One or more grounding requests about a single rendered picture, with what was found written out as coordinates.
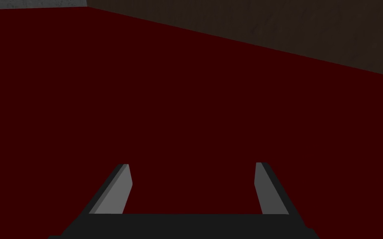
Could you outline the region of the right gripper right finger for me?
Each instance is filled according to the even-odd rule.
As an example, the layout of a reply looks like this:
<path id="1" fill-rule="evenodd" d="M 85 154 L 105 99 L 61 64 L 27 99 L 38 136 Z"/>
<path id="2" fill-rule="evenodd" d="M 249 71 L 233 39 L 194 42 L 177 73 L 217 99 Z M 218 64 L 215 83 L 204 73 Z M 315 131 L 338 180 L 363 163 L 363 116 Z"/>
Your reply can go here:
<path id="1" fill-rule="evenodd" d="M 295 206 L 268 163 L 256 163 L 254 187 L 263 214 L 297 215 Z"/>

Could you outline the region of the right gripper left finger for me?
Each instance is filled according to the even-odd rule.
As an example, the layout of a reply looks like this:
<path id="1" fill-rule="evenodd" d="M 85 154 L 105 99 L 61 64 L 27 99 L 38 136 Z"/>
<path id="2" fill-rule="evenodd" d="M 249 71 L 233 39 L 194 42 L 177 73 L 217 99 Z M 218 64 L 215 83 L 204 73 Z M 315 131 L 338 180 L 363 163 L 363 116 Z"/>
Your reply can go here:
<path id="1" fill-rule="evenodd" d="M 132 186 L 129 165 L 117 165 L 81 214 L 122 214 Z"/>

